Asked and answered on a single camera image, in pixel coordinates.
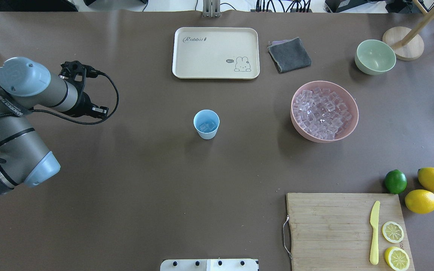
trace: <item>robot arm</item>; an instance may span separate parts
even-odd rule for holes
[[[110,117],[107,107],[91,103],[83,92],[86,77],[99,74],[103,73],[78,61],[63,63],[59,76],[24,57],[5,61],[0,68],[0,195],[21,183],[34,187],[60,170],[53,153],[24,117],[34,106],[71,117],[88,115],[100,122]]]

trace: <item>yellow knife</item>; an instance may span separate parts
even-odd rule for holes
[[[371,218],[369,223],[373,227],[373,240],[371,241],[371,252],[369,253],[369,261],[372,264],[377,264],[379,261],[378,249],[377,249],[377,223],[379,221],[379,201],[376,201],[371,210]]]

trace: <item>knife handle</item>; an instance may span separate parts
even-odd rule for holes
[[[379,255],[377,249],[377,229],[373,227],[373,240],[371,241],[371,252],[369,253],[369,261],[372,264],[379,262]]]

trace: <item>halved lemon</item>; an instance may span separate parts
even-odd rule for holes
[[[410,267],[408,254],[399,247],[388,247],[384,252],[384,259],[395,271],[405,271]]]
[[[388,221],[387,223],[384,223],[382,232],[386,240],[395,244],[403,241],[403,238],[405,237],[405,232],[403,231],[403,228],[401,228],[398,223],[393,221]]]

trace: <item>cutting board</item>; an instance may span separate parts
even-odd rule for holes
[[[369,223],[375,201],[379,208],[379,263],[369,262],[373,228]],[[398,195],[360,193],[288,193],[293,271],[392,271],[384,260],[388,247],[401,247],[410,256],[410,244]],[[403,227],[399,244],[384,239],[381,227],[394,221]]]

